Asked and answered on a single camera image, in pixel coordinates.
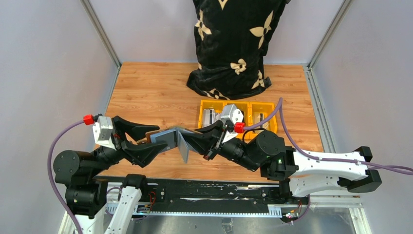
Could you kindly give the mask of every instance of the wooden table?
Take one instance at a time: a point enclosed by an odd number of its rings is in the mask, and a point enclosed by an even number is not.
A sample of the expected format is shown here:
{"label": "wooden table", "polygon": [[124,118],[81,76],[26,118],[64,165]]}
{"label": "wooden table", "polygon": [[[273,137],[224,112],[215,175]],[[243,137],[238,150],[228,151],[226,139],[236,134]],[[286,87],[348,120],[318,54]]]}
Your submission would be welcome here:
{"label": "wooden table", "polygon": [[[161,129],[174,125],[197,128],[200,100],[208,99],[186,86],[189,73],[197,67],[197,63],[123,63],[106,115],[159,125]],[[272,86],[258,96],[243,100],[277,103],[279,97],[283,97],[285,121],[293,139],[303,149],[322,152],[302,67],[267,65],[264,68]],[[277,134],[291,145],[278,114],[277,123]],[[178,149],[159,154],[145,168],[132,166],[123,160],[102,175],[125,176],[131,173],[153,178],[268,182],[260,177],[259,171],[248,171],[220,156],[206,161],[201,155],[190,152],[185,164]]]}

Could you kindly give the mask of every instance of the gray floor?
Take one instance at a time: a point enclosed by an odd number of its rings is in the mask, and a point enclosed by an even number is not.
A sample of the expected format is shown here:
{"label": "gray floor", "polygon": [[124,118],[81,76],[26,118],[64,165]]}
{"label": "gray floor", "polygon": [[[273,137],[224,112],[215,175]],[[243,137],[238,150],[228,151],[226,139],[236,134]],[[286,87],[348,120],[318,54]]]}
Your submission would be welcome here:
{"label": "gray floor", "polygon": [[283,225],[277,218],[222,218],[150,216],[131,222],[128,234],[355,234],[347,208],[309,210],[304,219],[293,226]]}

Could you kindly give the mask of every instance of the red cable connector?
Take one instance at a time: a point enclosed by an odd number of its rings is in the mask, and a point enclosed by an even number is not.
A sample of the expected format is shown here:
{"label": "red cable connector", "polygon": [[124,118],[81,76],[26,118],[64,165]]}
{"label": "red cable connector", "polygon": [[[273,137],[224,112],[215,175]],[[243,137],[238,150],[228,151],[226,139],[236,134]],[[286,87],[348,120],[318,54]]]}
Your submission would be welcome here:
{"label": "red cable connector", "polygon": [[243,123],[243,122],[235,123],[234,131],[236,133],[243,133],[244,132],[244,127],[245,127],[245,123]]}
{"label": "red cable connector", "polygon": [[92,115],[85,115],[85,116],[83,117],[83,122],[84,122],[86,125],[94,124],[93,116],[92,116]]}

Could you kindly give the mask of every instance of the floral patterned fabric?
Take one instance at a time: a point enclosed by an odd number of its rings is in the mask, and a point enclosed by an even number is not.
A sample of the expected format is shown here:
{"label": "floral patterned fabric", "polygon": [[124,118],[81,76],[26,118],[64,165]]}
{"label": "floral patterned fabric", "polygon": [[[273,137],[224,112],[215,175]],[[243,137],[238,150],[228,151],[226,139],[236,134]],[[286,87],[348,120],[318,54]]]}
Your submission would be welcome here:
{"label": "floral patterned fabric", "polygon": [[241,99],[271,85],[263,57],[287,0],[193,0],[198,69],[187,86],[215,99]]}

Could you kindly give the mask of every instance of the black cable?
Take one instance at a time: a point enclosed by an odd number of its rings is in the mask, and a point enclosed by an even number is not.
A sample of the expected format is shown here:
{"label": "black cable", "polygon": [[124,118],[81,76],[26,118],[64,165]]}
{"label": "black cable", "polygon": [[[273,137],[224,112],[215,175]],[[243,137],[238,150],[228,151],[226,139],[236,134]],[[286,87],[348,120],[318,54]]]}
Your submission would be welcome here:
{"label": "black cable", "polygon": [[251,132],[251,131],[255,131],[255,130],[266,130],[266,129],[265,128],[253,128],[253,129],[246,130],[243,134],[243,142],[244,143],[245,143],[245,134],[247,134],[248,132]]}

